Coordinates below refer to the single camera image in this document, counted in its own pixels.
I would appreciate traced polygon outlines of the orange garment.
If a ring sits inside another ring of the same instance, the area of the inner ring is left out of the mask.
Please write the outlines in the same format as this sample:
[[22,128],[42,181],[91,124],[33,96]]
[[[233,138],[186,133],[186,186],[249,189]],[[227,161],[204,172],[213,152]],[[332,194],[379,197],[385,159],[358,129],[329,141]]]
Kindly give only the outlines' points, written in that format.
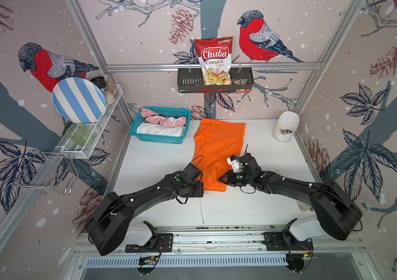
[[196,166],[202,171],[205,191],[225,192],[226,185],[218,179],[232,168],[227,158],[239,156],[245,137],[245,123],[203,119],[194,135]]

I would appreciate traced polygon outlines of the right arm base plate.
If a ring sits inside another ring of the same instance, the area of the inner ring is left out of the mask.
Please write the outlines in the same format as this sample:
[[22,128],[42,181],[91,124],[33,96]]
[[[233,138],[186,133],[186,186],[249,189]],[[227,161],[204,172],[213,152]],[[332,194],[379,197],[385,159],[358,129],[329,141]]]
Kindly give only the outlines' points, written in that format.
[[264,241],[268,252],[279,251],[300,251],[310,252],[313,250],[313,243],[310,239],[298,241],[292,235],[282,232],[264,232]]

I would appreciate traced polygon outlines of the white shorts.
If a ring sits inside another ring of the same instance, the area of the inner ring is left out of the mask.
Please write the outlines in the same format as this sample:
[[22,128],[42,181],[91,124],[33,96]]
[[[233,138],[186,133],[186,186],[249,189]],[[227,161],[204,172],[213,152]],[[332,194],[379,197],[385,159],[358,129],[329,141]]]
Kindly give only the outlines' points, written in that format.
[[137,127],[137,134],[155,135],[163,137],[182,137],[185,127],[165,127],[160,124],[151,124],[144,122]]

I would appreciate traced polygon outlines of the pink patterned garment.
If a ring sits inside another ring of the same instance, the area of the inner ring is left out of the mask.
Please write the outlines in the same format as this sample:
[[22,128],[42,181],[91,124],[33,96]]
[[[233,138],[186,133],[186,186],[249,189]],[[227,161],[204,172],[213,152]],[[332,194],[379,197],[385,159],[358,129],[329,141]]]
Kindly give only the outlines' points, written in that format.
[[183,127],[187,124],[186,117],[164,117],[147,108],[141,109],[141,117],[150,124],[161,125],[169,128]]

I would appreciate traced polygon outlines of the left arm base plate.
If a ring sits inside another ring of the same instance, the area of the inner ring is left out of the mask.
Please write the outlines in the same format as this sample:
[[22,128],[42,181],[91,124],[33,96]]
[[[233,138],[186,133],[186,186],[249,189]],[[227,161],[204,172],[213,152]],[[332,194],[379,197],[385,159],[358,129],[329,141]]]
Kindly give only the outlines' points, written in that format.
[[143,246],[139,245],[127,245],[126,253],[151,253],[151,252],[167,252],[172,251],[173,245],[173,234],[172,233],[155,233],[146,244]]

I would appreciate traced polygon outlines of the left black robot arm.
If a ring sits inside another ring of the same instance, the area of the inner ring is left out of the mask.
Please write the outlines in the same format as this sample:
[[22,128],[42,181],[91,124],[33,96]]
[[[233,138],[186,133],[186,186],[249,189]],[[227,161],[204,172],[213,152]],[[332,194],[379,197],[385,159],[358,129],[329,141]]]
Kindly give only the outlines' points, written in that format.
[[151,207],[169,200],[187,203],[189,198],[201,198],[204,186],[200,182],[202,171],[189,163],[185,169],[165,175],[156,184],[130,194],[110,192],[89,216],[85,223],[88,238],[102,256],[118,248],[127,234],[130,222]]

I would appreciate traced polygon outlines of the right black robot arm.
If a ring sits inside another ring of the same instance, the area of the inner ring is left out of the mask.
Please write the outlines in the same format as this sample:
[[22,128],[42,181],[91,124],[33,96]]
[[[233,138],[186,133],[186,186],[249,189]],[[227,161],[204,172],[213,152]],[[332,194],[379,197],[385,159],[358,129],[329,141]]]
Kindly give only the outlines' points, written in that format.
[[285,240],[302,242],[323,235],[346,240],[361,223],[361,210],[335,182],[305,182],[263,171],[251,154],[231,156],[227,162],[232,170],[221,176],[219,182],[239,188],[250,185],[255,191],[295,199],[314,209],[311,216],[287,224],[283,230]]

